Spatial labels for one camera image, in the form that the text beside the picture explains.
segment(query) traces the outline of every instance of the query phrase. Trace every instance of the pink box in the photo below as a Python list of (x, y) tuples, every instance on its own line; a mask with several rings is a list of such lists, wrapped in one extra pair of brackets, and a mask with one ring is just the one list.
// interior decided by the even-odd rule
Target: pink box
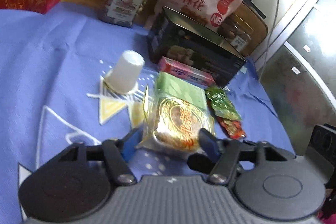
[(211, 74), (182, 64), (178, 61), (162, 57), (159, 62), (159, 71), (167, 72), (178, 78), (189, 80), (201, 85), (215, 85)]

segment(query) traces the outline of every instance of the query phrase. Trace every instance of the jar lid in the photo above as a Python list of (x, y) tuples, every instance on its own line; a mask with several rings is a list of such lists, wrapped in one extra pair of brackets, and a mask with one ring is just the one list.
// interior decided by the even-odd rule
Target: jar lid
[(251, 28), (250, 25), (248, 25), (244, 20), (242, 20), (239, 16), (236, 14), (230, 15), (230, 17), (237, 22), (240, 26), (244, 28), (244, 32), (248, 33), (249, 35), (253, 34), (254, 30)]

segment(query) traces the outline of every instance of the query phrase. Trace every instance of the table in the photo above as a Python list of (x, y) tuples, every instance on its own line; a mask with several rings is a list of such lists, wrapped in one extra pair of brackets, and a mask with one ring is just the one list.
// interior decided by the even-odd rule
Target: table
[[(129, 112), (157, 72), (148, 58), (147, 30), (101, 22), (90, 8), (60, 3), (46, 15), (0, 10), (0, 18), (0, 223), (18, 224), (25, 217), (17, 198), (23, 180), (72, 142), (94, 145), (126, 135)], [(120, 111), (110, 115), (108, 103), (92, 97), (107, 95), (101, 78), (127, 49), (144, 57), (145, 68), (137, 95), (123, 98), (126, 106), (113, 106)], [(251, 61), (228, 87), (247, 139), (293, 152)], [(100, 104), (105, 104), (101, 117)], [(216, 133), (225, 137), (219, 125)], [(138, 150), (129, 166), (138, 179), (195, 173), (182, 159), (145, 150)]]

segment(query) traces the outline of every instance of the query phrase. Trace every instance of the jar label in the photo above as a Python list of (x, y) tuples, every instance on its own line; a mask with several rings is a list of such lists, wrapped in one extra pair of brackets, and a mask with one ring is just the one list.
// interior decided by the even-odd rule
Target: jar label
[(113, 0), (107, 12), (108, 17), (132, 22), (142, 0)]
[(236, 36), (235, 39), (231, 42), (231, 45), (234, 46), (238, 52), (241, 52), (246, 47), (247, 42), (240, 36)]

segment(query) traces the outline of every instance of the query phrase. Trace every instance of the upside-down cup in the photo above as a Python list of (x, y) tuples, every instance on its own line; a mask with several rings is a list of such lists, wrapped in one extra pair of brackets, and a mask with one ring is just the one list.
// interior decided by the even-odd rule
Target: upside-down cup
[(118, 63), (105, 76), (106, 85), (119, 94), (135, 92), (138, 77), (145, 64), (143, 57), (135, 51), (124, 51)]

